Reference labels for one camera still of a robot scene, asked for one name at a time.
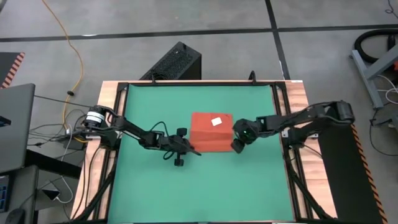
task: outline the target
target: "wooden table frame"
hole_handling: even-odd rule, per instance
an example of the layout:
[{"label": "wooden table frame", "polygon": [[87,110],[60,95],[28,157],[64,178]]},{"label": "wooden table frame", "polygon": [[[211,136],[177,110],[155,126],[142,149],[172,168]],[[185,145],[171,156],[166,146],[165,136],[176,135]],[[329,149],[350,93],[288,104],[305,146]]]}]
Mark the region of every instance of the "wooden table frame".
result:
[{"label": "wooden table frame", "polygon": [[[120,83],[130,83],[130,84],[150,84],[152,81],[147,81],[147,80],[141,80],[141,81],[105,81],[102,84],[101,87],[101,92],[99,94],[98,98],[98,105],[103,105],[103,106],[108,106],[110,108],[114,108],[115,105],[118,105],[118,108],[116,108],[116,112],[118,114],[121,114],[123,111],[124,107],[124,97],[126,92],[121,91],[120,95],[121,97],[116,100],[116,95],[118,94],[118,86]],[[204,83],[214,83],[214,84],[222,84],[222,83],[251,83],[251,80],[162,80],[162,81],[157,81],[157,83],[169,83],[169,84],[176,84],[176,83],[197,83],[197,84],[204,84]],[[281,84],[281,88],[279,88],[278,91],[278,97],[279,101],[274,102],[276,104],[280,105],[281,108],[281,113],[286,114],[286,112],[296,112],[304,109],[305,107],[308,106],[308,101],[307,101],[307,96],[305,94],[305,89],[302,81],[294,81],[294,80],[289,80],[289,81],[280,81],[280,80],[258,80],[257,82],[259,83],[264,83],[264,82],[277,82]],[[287,96],[284,96],[282,93],[282,90],[285,88],[285,92],[287,93]],[[289,102],[289,107],[285,107],[285,102]],[[85,192],[83,193],[83,172],[85,172],[86,178],[88,177],[88,171],[89,171],[89,166],[85,166],[86,169],[82,169],[82,173],[80,176],[80,181],[78,184],[78,188],[76,190],[76,196],[75,196],[75,201],[73,204],[73,210],[72,214],[74,214],[79,206],[80,199],[82,198],[83,203],[82,206],[77,211],[78,216],[85,208],[84,203],[86,200],[86,196],[88,198],[88,201],[90,201],[95,193],[98,190],[99,187],[99,182],[101,179],[101,176],[105,176],[107,173],[102,172],[103,170],[103,164],[104,160],[106,157],[105,150],[99,150],[95,157],[94,153],[96,149],[98,148],[100,143],[100,140],[92,140],[88,143],[87,149],[86,149],[86,157],[85,157],[85,162],[86,164],[90,164],[91,160],[92,162],[92,168],[91,168],[91,174],[90,174],[90,189],[87,192],[87,185],[88,185],[88,180],[85,181]],[[306,142],[306,145],[310,146],[311,148],[315,149],[320,153],[320,148],[318,141],[316,139],[308,139]],[[303,169],[303,176],[305,177],[305,183],[307,185],[307,189],[309,192],[313,195],[315,200],[320,204],[320,206],[331,216],[336,217],[336,210],[335,206],[333,203],[333,199],[331,196],[331,191],[328,183],[328,178],[326,176],[326,171],[325,171],[325,166],[323,165],[322,159],[316,155],[314,152],[311,150],[308,150],[306,148],[302,148],[300,151],[296,151],[296,154],[294,151],[290,151],[290,156],[294,159],[294,168],[298,173],[300,173],[300,170],[297,169],[297,163],[302,163],[302,169]],[[109,164],[113,163],[113,158],[114,158],[114,152],[111,152],[109,155]],[[297,194],[297,199],[298,199],[298,207],[299,207],[299,216],[300,217],[308,217],[312,218],[312,213],[307,214],[306,211],[308,211],[308,205],[305,203],[305,200],[303,198],[303,195],[301,194],[301,191],[297,188],[292,190],[290,192],[296,191]],[[97,209],[97,215],[98,218],[105,218],[106,217],[106,211],[108,207],[108,195],[109,195],[109,188],[107,191],[104,193],[101,205]]]}]

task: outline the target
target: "yellow cable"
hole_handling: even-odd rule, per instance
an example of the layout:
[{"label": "yellow cable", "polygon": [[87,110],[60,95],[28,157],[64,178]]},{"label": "yellow cable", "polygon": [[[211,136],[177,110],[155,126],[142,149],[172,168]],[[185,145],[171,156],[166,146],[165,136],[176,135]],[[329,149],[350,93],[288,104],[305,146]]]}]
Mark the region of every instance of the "yellow cable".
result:
[{"label": "yellow cable", "polygon": [[[83,79],[83,73],[84,73],[83,60],[81,59],[81,56],[80,56],[79,52],[77,51],[77,49],[70,43],[68,33],[67,33],[67,31],[65,30],[64,26],[62,25],[61,21],[58,19],[58,17],[55,15],[55,13],[51,10],[50,6],[45,2],[45,0],[42,0],[42,2],[43,2],[43,4],[45,5],[45,7],[51,12],[51,14],[53,15],[53,17],[57,20],[58,24],[60,25],[61,29],[63,30],[63,33],[65,34],[65,37],[66,37],[66,39],[67,39],[67,41],[68,41],[69,46],[76,52],[77,57],[79,58],[79,61],[80,61],[80,78],[79,78],[79,80],[75,83],[75,85],[73,86],[73,88],[71,89],[71,91],[73,92],[73,91],[76,90],[76,88],[79,86],[81,80]],[[70,101],[70,95],[67,96],[67,99],[66,99],[65,101],[66,101],[66,102],[69,102],[69,101]],[[63,126],[65,127],[65,129],[67,128],[66,123],[65,123],[65,114],[67,113],[67,104],[68,104],[68,103],[65,103],[65,104],[64,104],[64,106],[63,106],[63,111],[62,111],[62,123],[63,123]],[[81,142],[81,143],[87,143],[87,142],[88,142],[88,141],[84,141],[84,140],[78,139],[78,138],[76,138],[76,137],[74,137],[74,139],[77,140],[78,142]]]}]

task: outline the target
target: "white cable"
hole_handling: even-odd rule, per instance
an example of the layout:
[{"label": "white cable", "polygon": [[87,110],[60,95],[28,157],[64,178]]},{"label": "white cable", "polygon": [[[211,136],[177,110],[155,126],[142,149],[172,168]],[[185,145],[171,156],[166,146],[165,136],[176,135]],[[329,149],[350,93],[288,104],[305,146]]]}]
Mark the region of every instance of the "white cable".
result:
[{"label": "white cable", "polygon": [[396,86],[393,84],[392,81],[390,81],[390,79],[388,79],[388,78],[385,77],[384,75],[378,75],[378,77],[381,77],[381,78],[387,80],[387,81],[391,84],[391,86],[392,86],[392,88],[389,89],[389,90],[378,90],[378,91],[386,92],[386,95],[385,95],[385,96],[386,96],[386,100],[387,100],[388,102],[390,102],[390,103],[393,103],[393,104],[398,105],[398,102],[392,101],[390,98],[388,98],[388,94],[389,94],[391,91],[395,91],[395,92],[398,94],[398,89],[396,88]]},{"label": "white cable", "polygon": [[[68,148],[69,148],[69,145],[70,145],[70,143],[72,142],[72,135],[73,135],[73,130],[72,130],[72,127],[70,126],[70,124],[68,124],[68,126],[69,126],[69,133],[70,133],[70,138],[69,138],[69,142],[68,142],[68,144],[67,144],[67,146],[66,146],[66,148],[65,148],[65,151],[63,152],[63,156],[62,156],[62,158],[61,158],[61,161],[63,162],[63,158],[65,157],[65,155],[67,154],[67,151],[68,151]],[[69,191],[70,191],[70,195],[71,195],[71,197],[70,197],[70,199],[69,200],[67,200],[66,202],[64,202],[64,201],[62,201],[59,197],[56,197],[56,199],[59,201],[59,202],[61,202],[61,203],[69,203],[69,202],[71,202],[72,200],[73,200],[73,191],[72,191],[72,189],[69,187],[69,185],[68,185],[68,183],[67,183],[67,181],[65,180],[65,178],[63,178],[63,176],[61,176],[62,177],[62,180],[63,180],[63,182],[65,183],[65,185],[68,187],[68,189],[69,189]]]}]

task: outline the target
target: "metal stand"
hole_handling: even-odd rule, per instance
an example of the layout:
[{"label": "metal stand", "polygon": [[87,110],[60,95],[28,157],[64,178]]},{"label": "metal stand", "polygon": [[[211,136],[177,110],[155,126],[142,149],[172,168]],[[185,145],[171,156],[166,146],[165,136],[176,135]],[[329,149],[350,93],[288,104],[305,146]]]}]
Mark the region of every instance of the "metal stand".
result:
[{"label": "metal stand", "polygon": [[26,149],[25,166],[28,167],[31,165],[36,165],[41,170],[65,175],[67,177],[80,178],[80,167]]},{"label": "metal stand", "polygon": [[368,89],[368,93],[372,99],[373,108],[382,108],[384,105],[374,84],[374,79],[398,60],[398,45],[389,50],[369,67],[365,65],[357,50],[352,51],[352,56],[359,73],[361,74],[363,82],[365,83],[366,89]]}]

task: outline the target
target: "orange and black striped edge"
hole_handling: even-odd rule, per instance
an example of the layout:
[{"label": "orange and black striped edge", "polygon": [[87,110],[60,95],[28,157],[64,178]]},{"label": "orange and black striped edge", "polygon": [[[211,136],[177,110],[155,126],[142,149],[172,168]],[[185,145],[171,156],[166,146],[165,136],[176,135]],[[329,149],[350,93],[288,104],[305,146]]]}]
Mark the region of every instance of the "orange and black striped edge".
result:
[{"label": "orange and black striped edge", "polygon": [[12,80],[14,79],[18,68],[20,67],[23,59],[25,57],[25,53],[21,52],[14,60],[14,63],[12,64],[10,71],[8,72],[6,79],[4,82],[1,84],[0,89],[2,88],[7,88],[11,85]]},{"label": "orange and black striped edge", "polygon": [[368,163],[366,162],[366,157],[365,157],[365,154],[363,152],[361,141],[359,140],[358,132],[356,131],[355,125],[352,124],[351,125],[351,129],[353,130],[354,138],[355,138],[355,141],[356,141],[356,146],[358,147],[358,151],[359,151],[359,153],[361,155],[362,163],[363,163],[363,166],[365,168],[366,175],[368,176],[368,181],[369,181],[369,184],[370,184],[370,186],[372,188],[373,197],[374,197],[374,199],[376,201],[377,207],[379,208],[379,213],[380,213],[380,216],[382,218],[383,224],[388,224],[387,216],[384,213],[384,209],[383,209],[383,206],[381,204],[381,201],[380,201],[380,198],[379,198],[379,194],[377,192],[376,186],[374,185],[372,174],[371,174],[371,171],[369,170]]}]

